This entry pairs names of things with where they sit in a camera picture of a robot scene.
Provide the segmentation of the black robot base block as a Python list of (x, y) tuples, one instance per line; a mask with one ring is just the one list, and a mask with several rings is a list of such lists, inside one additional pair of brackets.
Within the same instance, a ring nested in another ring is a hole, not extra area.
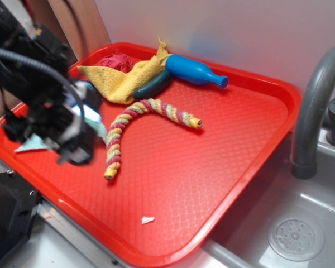
[(0, 173), (0, 264), (30, 239), (39, 198), (20, 174)]

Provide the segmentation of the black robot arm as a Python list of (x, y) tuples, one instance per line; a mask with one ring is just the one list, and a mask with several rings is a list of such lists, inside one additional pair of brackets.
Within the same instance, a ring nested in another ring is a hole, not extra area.
[(85, 165), (102, 99), (90, 82), (69, 78), (69, 56), (68, 45), (33, 23), (19, 1), (0, 1), (0, 90), (28, 106), (22, 117), (6, 110), (7, 137), (21, 144), (39, 137), (59, 162)]

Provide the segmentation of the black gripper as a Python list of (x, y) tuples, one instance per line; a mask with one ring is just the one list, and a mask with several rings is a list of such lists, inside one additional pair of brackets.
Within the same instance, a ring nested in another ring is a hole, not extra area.
[(38, 135), (59, 154), (58, 163), (67, 161), (73, 165), (85, 165), (91, 162), (98, 136), (87, 121), (99, 123), (102, 117), (83, 102), (87, 91), (85, 82), (73, 80), (71, 83), (78, 98), (64, 90), (65, 99), (61, 104), (46, 99), (36, 106), (30, 105), (24, 117), (8, 112), (2, 125), (7, 137), (22, 145), (32, 135)]

